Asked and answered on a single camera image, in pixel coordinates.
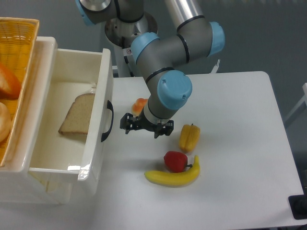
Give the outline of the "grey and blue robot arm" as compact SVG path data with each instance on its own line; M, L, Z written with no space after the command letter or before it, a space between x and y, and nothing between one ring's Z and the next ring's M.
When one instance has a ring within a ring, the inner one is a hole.
M105 34L115 46L132 53L150 91L140 114L125 114L120 128L126 133L145 129L156 137L170 135L172 116L184 106L192 92L190 79L176 66L220 52L225 34L217 22L206 20L195 0L167 0L167 9L177 33L161 39L155 23L149 22L141 0L78 0L76 5L87 25L105 22Z

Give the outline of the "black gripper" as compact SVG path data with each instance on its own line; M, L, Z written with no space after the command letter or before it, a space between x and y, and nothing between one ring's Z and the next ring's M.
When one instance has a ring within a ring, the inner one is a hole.
M153 124L147 120L145 115L140 114L137 117L134 117L133 114L125 113L120 120L120 129L125 130L125 134L128 134L132 130L141 130L145 129L150 132L154 132L154 138L159 136L170 136L174 130L174 121L169 120L165 124L161 122Z

